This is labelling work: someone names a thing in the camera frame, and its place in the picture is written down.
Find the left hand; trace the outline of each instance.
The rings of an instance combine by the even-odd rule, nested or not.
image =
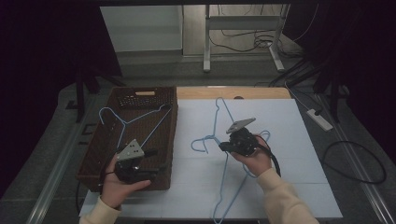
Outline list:
[[[114,172],[115,165],[117,162],[117,156],[115,155],[111,160],[110,164],[106,168],[106,173]],[[112,208],[119,208],[123,201],[134,191],[143,189],[151,184],[151,181],[144,180],[136,182],[132,185],[125,184],[117,178],[116,174],[111,173],[106,175],[105,182],[102,191],[102,202]]]

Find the sleeve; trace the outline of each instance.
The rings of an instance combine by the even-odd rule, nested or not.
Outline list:
[[[100,197],[90,213],[81,216],[80,224],[113,224],[120,211],[107,206]]]
[[[264,191],[264,210],[270,223],[318,223],[293,185],[280,178],[274,168],[259,175],[257,181]]]

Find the power strip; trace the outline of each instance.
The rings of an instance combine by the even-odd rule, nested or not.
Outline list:
[[[327,122],[326,119],[324,119],[321,115],[315,115],[315,110],[310,109],[306,111],[306,114],[311,117],[325,132],[328,132],[329,130],[332,129],[332,125]]]

